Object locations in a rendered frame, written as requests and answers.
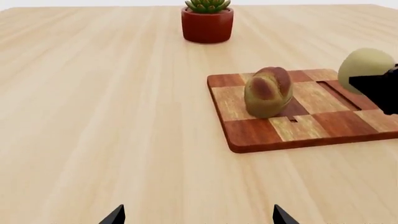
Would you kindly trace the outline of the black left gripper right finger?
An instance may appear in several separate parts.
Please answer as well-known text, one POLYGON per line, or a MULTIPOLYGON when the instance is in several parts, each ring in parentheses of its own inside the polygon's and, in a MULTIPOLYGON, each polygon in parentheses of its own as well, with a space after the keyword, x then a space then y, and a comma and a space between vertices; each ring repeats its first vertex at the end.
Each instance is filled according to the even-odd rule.
POLYGON ((297 222, 279 205, 274 205, 272 219, 274 224, 299 224, 299 222, 297 222))

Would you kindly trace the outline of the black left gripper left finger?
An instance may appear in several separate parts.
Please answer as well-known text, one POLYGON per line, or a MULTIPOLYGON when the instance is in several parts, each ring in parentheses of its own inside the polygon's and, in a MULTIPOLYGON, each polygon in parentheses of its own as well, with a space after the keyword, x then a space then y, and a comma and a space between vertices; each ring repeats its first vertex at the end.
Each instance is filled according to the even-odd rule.
POLYGON ((124 224, 125 222, 125 211, 124 205, 120 205, 115 208, 108 216, 106 216, 98 224, 124 224))

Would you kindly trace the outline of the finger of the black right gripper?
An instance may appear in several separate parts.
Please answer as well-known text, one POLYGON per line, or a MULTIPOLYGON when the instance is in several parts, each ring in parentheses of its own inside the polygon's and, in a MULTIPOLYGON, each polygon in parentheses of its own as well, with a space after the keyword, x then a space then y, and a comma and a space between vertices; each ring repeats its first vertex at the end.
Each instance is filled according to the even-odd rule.
POLYGON ((398 115, 398 63, 382 75, 349 78, 349 84, 386 115, 398 115))

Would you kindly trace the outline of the checkered wooden cutting board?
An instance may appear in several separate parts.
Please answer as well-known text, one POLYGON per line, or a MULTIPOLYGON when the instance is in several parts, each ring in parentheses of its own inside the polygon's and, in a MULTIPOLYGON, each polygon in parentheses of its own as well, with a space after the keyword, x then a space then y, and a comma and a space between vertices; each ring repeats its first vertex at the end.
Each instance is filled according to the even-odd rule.
POLYGON ((251 74, 207 78, 223 132, 236 153, 275 151, 398 138, 398 115, 385 115, 365 96, 343 89, 330 69, 292 70, 294 96, 281 113, 258 119, 245 109, 251 74))

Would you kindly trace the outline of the brown crusty bread loaf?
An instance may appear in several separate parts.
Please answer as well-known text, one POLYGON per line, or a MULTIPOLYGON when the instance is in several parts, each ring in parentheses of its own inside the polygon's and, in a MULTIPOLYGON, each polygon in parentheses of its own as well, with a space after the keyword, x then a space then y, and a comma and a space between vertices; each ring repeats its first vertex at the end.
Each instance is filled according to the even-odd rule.
POLYGON ((246 82, 244 102, 246 111, 257 118, 278 115, 293 96, 292 80, 281 67, 265 67, 246 82))

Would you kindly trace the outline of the red plant pot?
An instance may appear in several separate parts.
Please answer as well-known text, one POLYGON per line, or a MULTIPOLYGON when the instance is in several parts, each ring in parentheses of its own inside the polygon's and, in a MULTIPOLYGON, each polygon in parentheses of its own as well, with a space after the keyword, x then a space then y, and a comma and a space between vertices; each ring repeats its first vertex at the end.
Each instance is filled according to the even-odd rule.
POLYGON ((227 8, 216 14, 199 14, 188 7, 181 10, 183 38, 199 44, 217 44, 230 39, 234 11, 227 8))

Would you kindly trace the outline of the green succulent plant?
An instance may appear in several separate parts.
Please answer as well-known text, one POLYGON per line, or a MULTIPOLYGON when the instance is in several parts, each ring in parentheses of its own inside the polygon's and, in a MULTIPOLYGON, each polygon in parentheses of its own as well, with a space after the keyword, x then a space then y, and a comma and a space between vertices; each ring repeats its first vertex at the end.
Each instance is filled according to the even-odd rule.
POLYGON ((193 12, 215 14, 227 10, 231 4, 231 0, 187 0, 185 4, 193 12))

